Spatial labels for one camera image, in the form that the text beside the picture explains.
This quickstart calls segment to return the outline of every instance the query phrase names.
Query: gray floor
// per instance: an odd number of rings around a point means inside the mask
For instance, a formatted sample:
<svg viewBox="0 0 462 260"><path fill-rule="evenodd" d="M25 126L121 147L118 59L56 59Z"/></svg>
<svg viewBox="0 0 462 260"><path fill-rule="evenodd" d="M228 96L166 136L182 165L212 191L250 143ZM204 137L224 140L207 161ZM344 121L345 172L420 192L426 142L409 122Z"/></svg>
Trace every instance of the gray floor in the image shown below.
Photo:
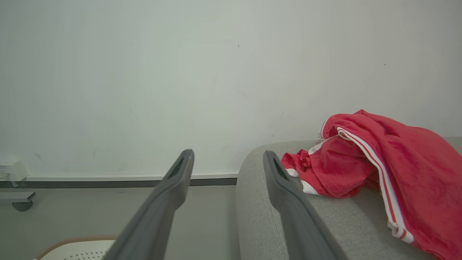
<svg viewBox="0 0 462 260"><path fill-rule="evenodd" d="M152 188L32 191L34 206L26 212L0 203L0 259L31 260L63 239L119 234ZM235 192L235 186L190 187L175 214L165 259L239 259Z"/></svg>

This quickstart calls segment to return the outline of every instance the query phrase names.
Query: gray sofa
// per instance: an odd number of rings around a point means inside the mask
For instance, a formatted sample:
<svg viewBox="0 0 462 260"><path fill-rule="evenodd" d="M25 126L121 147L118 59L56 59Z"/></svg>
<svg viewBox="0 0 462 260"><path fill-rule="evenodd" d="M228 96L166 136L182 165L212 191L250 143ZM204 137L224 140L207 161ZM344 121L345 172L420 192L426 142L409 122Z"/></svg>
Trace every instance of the gray sofa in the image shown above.
<svg viewBox="0 0 462 260"><path fill-rule="evenodd" d="M446 140L462 154L462 137ZM316 141L281 142L254 149L237 178L236 213L242 260L289 259L279 212L271 205L263 171L263 152L279 158L286 152L308 150ZM302 189L299 181L295 182ZM363 189L353 198L336 199L306 194L308 200L349 259L433 259L393 237L387 227L382 196Z"/></svg>

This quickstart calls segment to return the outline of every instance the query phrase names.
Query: chair wheel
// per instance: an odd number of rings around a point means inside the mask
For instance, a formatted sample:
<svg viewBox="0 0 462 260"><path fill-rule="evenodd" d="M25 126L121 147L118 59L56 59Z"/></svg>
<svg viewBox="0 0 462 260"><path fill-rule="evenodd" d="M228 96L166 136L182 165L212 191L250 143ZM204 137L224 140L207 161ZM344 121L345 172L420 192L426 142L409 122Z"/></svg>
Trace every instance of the chair wheel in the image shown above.
<svg viewBox="0 0 462 260"><path fill-rule="evenodd" d="M32 207L34 203L32 201L29 202L13 202L12 205L18 211L26 211Z"/></svg>

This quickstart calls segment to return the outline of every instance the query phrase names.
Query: red clothing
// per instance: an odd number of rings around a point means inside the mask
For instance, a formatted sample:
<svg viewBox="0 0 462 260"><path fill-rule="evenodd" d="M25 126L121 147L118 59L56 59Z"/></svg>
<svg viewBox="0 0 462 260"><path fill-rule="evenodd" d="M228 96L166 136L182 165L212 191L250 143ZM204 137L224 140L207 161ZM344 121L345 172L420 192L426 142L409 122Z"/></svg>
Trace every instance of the red clothing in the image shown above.
<svg viewBox="0 0 462 260"><path fill-rule="evenodd" d="M380 190L393 236L461 259L462 156L442 137L360 110L328 118L319 138L282 158L304 192L347 198L364 186Z"/></svg>

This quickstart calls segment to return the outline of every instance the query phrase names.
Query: gray plastic bar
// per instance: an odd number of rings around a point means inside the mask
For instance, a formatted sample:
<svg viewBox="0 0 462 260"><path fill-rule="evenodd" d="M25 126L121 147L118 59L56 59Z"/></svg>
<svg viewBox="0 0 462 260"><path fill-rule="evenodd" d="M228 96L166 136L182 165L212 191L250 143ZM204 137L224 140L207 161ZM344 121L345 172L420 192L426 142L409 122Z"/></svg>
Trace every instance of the gray plastic bar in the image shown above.
<svg viewBox="0 0 462 260"><path fill-rule="evenodd" d="M105 260L164 259L173 216L186 199L193 164L194 152L183 151L114 242Z"/></svg>
<svg viewBox="0 0 462 260"><path fill-rule="evenodd" d="M271 204L281 214L284 236L291 260L346 260L311 204L287 177L281 161L272 151L263 155L268 194Z"/></svg>
<svg viewBox="0 0 462 260"><path fill-rule="evenodd" d="M0 200L4 202L29 202L35 192L0 192Z"/></svg>

